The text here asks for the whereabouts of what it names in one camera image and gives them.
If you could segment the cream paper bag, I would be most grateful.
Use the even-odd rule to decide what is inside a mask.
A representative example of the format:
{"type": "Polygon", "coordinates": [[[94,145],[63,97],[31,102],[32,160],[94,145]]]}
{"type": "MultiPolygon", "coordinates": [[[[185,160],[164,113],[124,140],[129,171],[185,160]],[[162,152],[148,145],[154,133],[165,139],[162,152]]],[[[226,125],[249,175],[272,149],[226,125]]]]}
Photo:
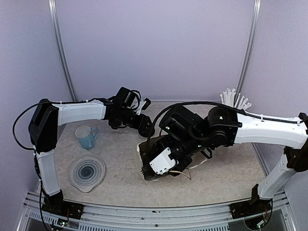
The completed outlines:
{"type": "MultiPolygon", "coordinates": [[[[142,170],[143,161],[144,161],[144,157],[145,157],[145,155],[144,155],[145,154],[145,145],[146,145],[146,141],[141,142],[137,145],[137,150],[134,153],[136,168],[145,181],[158,181],[159,179],[166,177],[167,173],[164,173],[163,175],[155,175],[153,177],[146,177],[144,175],[143,170],[142,170]]],[[[199,167],[200,165],[202,165],[206,161],[208,161],[208,158],[203,156],[201,152],[194,155],[192,157],[192,161],[184,168],[184,170],[188,170],[188,174],[186,174],[186,177],[191,179],[190,171],[194,168],[199,167]]]]}

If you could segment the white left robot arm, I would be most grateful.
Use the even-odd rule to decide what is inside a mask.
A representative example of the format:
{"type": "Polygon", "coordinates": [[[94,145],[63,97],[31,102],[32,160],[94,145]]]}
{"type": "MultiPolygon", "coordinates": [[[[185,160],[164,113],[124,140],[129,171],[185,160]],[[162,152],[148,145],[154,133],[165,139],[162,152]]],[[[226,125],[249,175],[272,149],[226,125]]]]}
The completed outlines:
{"type": "Polygon", "coordinates": [[[58,196],[62,190],[54,157],[60,127],[81,121],[105,120],[112,129],[128,127],[147,137],[152,135],[152,121],[143,111],[150,105],[151,100],[142,98],[139,91],[125,87],[121,87],[110,98],[92,98],[79,102],[39,101],[28,125],[28,132],[34,149],[35,170],[43,191],[50,197],[48,205],[55,213],[62,214],[67,210],[67,202],[58,196]]]}

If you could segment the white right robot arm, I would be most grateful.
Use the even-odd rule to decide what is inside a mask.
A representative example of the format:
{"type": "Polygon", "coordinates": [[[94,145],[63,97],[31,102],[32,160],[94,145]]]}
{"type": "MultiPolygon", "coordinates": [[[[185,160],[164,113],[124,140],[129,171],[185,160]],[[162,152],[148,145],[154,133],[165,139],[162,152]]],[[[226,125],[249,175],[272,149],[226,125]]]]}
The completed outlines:
{"type": "Polygon", "coordinates": [[[201,117],[179,103],[156,117],[166,134],[153,143],[146,143],[145,151],[140,153],[141,171],[146,180],[176,176],[192,163],[193,155],[201,153],[210,159],[220,146],[283,145],[279,163],[252,189],[252,198],[246,203],[247,211],[255,214],[295,173],[307,170],[307,119],[304,113],[293,118],[265,117],[225,105],[217,105],[206,117],[201,117]]]}

